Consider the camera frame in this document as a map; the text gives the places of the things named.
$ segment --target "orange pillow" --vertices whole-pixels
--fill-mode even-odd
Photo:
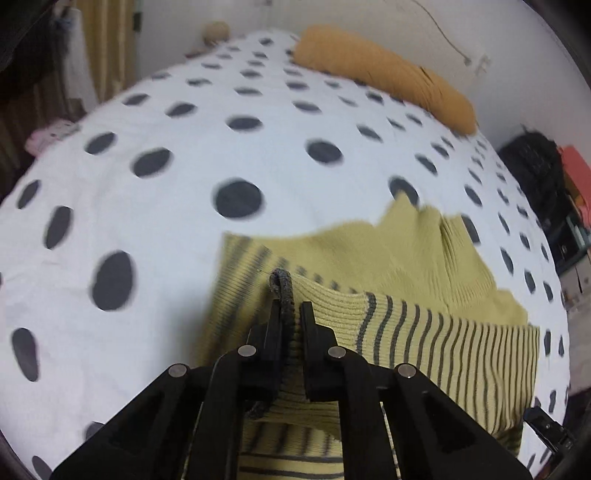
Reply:
[[[360,80],[414,103],[460,134],[476,133],[476,115],[466,97],[435,72],[359,35],[314,25],[301,36],[293,58],[308,69]]]

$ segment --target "ribbed knit fabric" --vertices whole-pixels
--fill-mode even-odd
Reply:
[[[316,322],[330,326],[340,345],[376,365],[416,365],[518,451],[539,330],[524,325],[510,293],[496,289],[460,217],[417,211],[402,196],[377,227],[354,222],[285,240],[227,235],[200,364],[267,321],[276,268],[292,273],[296,306],[311,301]],[[305,399],[298,315],[279,397],[262,421],[245,423],[242,477],[343,474],[337,405]]]

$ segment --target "black bag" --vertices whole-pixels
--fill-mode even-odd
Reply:
[[[502,147],[498,154],[519,182],[544,232],[549,233],[570,209],[556,143],[539,132],[526,132]]]

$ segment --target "yellow curtain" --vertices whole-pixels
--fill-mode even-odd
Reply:
[[[99,102],[135,83],[134,0],[75,0]]]

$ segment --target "bed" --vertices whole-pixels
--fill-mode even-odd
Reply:
[[[377,223],[396,192],[461,213],[540,327],[535,402],[562,421],[569,337],[549,247],[486,138],[291,63],[270,29],[157,72],[39,158],[0,207],[0,427],[53,468],[167,366],[194,365],[225,231]],[[535,475],[548,451],[524,428]]]

